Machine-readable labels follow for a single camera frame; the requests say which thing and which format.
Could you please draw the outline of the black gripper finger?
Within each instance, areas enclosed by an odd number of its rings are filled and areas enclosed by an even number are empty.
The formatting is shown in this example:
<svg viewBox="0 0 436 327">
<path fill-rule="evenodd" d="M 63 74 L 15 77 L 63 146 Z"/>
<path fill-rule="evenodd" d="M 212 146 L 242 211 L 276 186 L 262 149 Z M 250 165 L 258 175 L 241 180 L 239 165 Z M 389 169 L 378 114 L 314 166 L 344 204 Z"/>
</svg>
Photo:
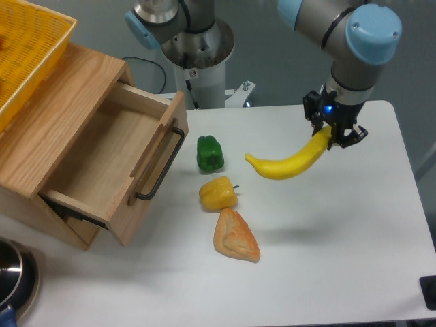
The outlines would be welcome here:
<svg viewBox="0 0 436 327">
<path fill-rule="evenodd" d="M 345 135 L 345 129 L 337 124 L 331 128 L 331 138 L 328 143 L 328 150 L 334 146 L 340 146 L 342 149 L 353 146 L 361 142 L 368 135 L 368 131 L 359 125 L 353 125 L 348 135 Z"/>
<path fill-rule="evenodd" d="M 324 127 L 324 115 L 323 114 L 312 114 L 309 118 L 311 126 L 313 128 L 312 136 L 322 130 Z"/>
</svg>

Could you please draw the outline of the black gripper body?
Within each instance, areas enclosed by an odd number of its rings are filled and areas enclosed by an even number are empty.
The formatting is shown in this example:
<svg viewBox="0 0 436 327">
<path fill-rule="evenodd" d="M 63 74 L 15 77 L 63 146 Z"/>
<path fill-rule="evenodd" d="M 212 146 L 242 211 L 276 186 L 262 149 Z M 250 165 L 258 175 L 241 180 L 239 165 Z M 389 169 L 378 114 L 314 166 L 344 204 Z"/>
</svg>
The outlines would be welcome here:
<svg viewBox="0 0 436 327">
<path fill-rule="evenodd" d="M 302 102 L 306 120 L 309 121 L 312 114 L 323 114 L 324 123 L 331 127 L 337 124 L 344 129 L 351 129 L 357 123 L 357 117 L 364 106 L 364 102 L 344 104 L 339 100 L 336 91 L 327 92 L 324 87 L 321 93 L 316 91 L 307 93 Z"/>
</svg>

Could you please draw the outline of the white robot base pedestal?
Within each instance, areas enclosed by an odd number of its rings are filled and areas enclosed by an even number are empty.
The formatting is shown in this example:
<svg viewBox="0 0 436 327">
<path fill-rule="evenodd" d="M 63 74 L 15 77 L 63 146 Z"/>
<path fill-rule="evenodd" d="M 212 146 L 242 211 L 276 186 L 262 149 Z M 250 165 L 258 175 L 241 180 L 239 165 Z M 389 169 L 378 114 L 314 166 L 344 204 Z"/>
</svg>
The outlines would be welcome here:
<svg viewBox="0 0 436 327">
<path fill-rule="evenodd" d="M 172 63 L 178 91 L 185 94 L 186 108 L 225 106 L 226 61 L 234 49 L 230 26 L 216 18 L 203 33 L 181 32 L 161 46 Z"/>
</svg>

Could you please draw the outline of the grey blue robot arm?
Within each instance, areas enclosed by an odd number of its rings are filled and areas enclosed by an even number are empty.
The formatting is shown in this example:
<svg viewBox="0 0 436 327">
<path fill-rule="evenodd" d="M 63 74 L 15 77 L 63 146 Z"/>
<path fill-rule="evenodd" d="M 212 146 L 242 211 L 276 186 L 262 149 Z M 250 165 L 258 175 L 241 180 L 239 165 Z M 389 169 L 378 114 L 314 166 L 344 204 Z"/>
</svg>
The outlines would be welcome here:
<svg viewBox="0 0 436 327">
<path fill-rule="evenodd" d="M 358 115 L 396 52 L 399 17 L 369 1 L 280 1 L 277 11 L 333 58 L 328 81 L 303 99 L 305 118 L 315 131 L 332 127 L 331 145 L 359 143 L 367 131 Z M 188 108 L 225 106 L 225 63 L 235 40 L 213 1 L 137 1 L 125 21 L 145 48 L 160 49 L 171 62 Z"/>
</svg>

